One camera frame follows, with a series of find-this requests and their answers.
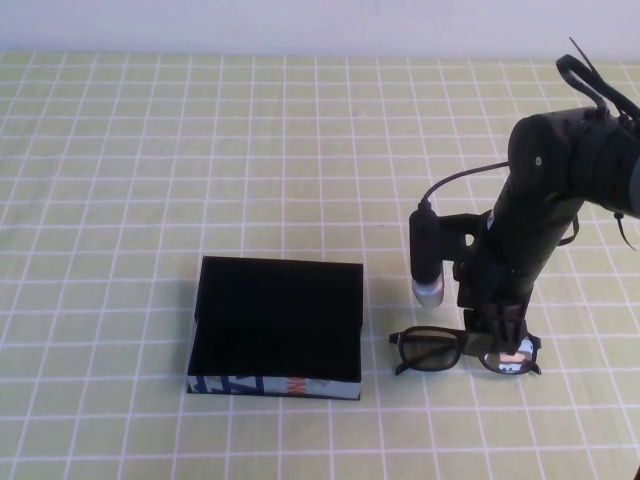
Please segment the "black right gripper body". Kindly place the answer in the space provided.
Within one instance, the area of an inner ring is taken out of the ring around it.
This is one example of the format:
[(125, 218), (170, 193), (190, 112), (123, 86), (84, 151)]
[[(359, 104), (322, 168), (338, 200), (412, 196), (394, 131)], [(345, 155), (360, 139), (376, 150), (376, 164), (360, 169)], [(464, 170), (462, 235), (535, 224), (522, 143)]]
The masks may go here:
[(553, 251), (571, 242), (573, 212), (486, 212), (467, 231), (474, 242), (454, 262), (457, 304), (482, 313), (528, 308), (533, 286)]

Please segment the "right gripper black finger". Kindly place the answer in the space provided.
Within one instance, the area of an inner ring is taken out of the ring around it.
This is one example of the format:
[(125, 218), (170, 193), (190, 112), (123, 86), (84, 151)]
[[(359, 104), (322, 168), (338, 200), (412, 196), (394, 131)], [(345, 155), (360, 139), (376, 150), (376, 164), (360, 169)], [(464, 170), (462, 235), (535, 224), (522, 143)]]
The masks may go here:
[(500, 303), (496, 307), (494, 326), (500, 352), (515, 353), (526, 337), (527, 305), (525, 303)]
[(473, 309), (464, 309), (463, 319), (466, 333), (464, 353), (471, 356), (484, 356), (491, 353), (495, 346), (495, 339), (488, 323)]

